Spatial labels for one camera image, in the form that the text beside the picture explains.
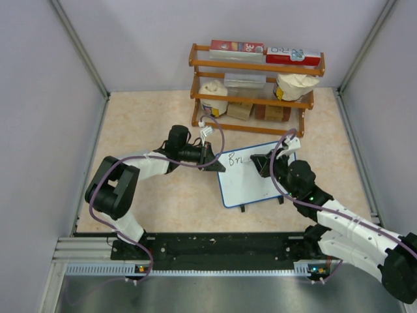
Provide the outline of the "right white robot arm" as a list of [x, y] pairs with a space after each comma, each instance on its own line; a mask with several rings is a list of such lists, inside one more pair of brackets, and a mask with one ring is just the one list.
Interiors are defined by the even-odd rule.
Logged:
[[315, 183], [305, 160], [271, 153], [250, 159], [259, 175], [281, 185], [297, 211], [316, 222], [305, 231], [304, 250], [346, 261], [376, 278], [397, 300], [416, 301], [416, 234], [400, 235], [354, 214]]

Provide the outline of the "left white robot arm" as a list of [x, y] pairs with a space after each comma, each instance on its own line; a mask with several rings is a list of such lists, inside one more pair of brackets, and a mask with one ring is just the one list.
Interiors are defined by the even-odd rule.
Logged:
[[125, 251], [133, 258], [142, 258], [148, 249], [141, 239], [145, 230], [130, 211], [138, 181], [173, 172], [179, 166], [203, 171], [224, 172], [220, 155], [212, 151], [207, 137], [211, 126], [200, 122], [200, 137], [190, 143], [187, 127], [174, 125], [168, 138], [153, 151], [124, 158], [107, 156], [101, 162], [85, 192], [85, 201], [93, 219], [110, 227], [119, 239], [126, 242]]

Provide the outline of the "black white marker pen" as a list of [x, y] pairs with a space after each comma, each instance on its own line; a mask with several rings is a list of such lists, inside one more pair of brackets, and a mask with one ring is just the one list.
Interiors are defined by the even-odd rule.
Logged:
[[246, 163], [253, 163], [253, 160], [252, 160], [252, 159], [250, 159], [250, 158], [246, 158], [246, 159], [242, 160], [242, 163], [243, 163], [243, 164], [246, 164]]

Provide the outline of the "blue framed whiteboard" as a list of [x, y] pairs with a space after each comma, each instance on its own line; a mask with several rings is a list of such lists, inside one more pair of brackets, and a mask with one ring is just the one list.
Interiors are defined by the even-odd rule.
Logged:
[[225, 172], [218, 173], [224, 207], [240, 207], [281, 196], [269, 177], [258, 174], [254, 163], [242, 163], [253, 154], [268, 153], [275, 146], [276, 142], [263, 143], [226, 151], [220, 156], [218, 160], [226, 168]]

